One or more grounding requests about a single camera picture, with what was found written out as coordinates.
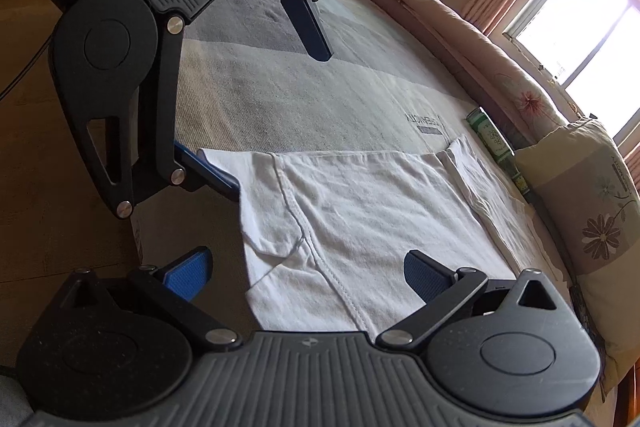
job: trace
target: white cloth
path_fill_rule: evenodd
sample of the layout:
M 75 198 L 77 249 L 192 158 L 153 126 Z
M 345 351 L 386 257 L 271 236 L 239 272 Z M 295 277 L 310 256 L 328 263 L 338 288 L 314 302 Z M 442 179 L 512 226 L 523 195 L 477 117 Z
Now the white cloth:
M 198 155 L 240 182 L 247 300 L 265 329 L 365 330 L 375 338 L 423 305 L 402 272 L 414 248 L 450 269 L 473 266 L 496 279 L 513 279 L 510 266 L 554 278 L 526 213 L 514 211 L 508 189 L 465 137 L 440 157 Z M 476 212 L 492 220 L 502 251 Z

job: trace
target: green cylindrical container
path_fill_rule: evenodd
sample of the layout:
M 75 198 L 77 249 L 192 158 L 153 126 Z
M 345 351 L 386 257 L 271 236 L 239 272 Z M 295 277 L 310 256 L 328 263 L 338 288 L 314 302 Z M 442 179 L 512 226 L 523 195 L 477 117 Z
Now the green cylindrical container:
M 475 108 L 467 115 L 466 121 L 471 126 L 471 129 L 478 134 L 495 162 L 515 183 L 520 193 L 523 196 L 527 194 L 529 185 L 527 185 L 523 175 L 516 167 L 513 150 L 494 122 L 491 121 L 491 118 L 484 112 L 484 109 L 482 107 Z

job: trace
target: mattress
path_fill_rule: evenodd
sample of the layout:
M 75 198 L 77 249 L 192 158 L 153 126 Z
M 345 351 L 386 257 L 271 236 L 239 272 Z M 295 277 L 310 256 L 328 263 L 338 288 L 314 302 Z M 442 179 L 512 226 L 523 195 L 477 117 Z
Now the mattress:
M 476 104 L 420 42 L 369 0 L 320 0 L 319 9 L 335 51 L 326 63 L 308 57 L 278 0 L 207 8 L 183 44 L 177 140 L 194 151 L 424 154 L 464 135 L 511 185 L 465 122 Z M 208 187 L 172 187 L 140 204 L 132 223 L 144 263 L 210 247 L 213 281 L 196 303 L 248 333 L 257 325 L 238 216 Z

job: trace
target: wooden floor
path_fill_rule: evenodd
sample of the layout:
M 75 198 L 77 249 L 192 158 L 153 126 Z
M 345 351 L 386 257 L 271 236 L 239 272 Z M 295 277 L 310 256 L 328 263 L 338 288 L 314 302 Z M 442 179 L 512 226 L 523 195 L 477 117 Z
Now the wooden floor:
M 49 0 L 0 0 L 0 90 L 59 16 Z M 111 215 L 84 169 L 45 53 L 0 102 L 0 364 L 14 365 L 71 270 L 119 277 L 137 263 L 129 222 Z

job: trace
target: window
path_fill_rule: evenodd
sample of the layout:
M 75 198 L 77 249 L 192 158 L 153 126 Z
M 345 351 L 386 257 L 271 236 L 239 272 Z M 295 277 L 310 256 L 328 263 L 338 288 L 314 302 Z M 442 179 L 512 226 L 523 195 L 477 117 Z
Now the window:
M 616 143 L 640 124 L 637 0 L 532 0 L 504 36 Z

